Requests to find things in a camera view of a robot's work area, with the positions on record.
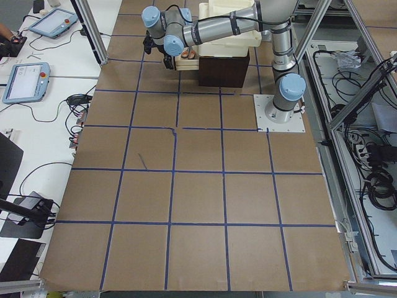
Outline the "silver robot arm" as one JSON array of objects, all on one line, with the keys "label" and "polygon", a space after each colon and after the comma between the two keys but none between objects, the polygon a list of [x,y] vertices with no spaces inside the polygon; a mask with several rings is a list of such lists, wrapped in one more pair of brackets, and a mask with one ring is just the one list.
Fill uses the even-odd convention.
[{"label": "silver robot arm", "polygon": [[146,27],[144,51],[150,54],[152,48],[157,48],[164,55],[166,68],[173,69],[172,59],[189,46],[269,30],[276,92],[264,112],[270,121],[285,124],[306,89],[305,80],[295,73],[298,61],[293,52],[290,18],[297,5],[297,1],[254,1],[247,8],[199,20],[192,20],[189,9],[175,4],[164,11],[148,6],[141,13]]}]

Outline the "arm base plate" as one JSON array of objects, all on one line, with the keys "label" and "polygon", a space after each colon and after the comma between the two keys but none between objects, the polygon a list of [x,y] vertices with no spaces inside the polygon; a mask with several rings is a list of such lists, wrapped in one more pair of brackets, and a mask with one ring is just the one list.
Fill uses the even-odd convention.
[{"label": "arm base plate", "polygon": [[259,132],[305,133],[299,103],[291,111],[276,109],[271,94],[255,94],[254,108]]}]

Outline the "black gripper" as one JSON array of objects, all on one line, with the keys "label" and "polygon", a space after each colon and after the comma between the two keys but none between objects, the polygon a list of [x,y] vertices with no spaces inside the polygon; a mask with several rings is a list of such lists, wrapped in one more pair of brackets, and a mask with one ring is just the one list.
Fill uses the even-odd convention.
[{"label": "black gripper", "polygon": [[175,58],[167,53],[163,53],[163,63],[168,70],[176,70]]}]

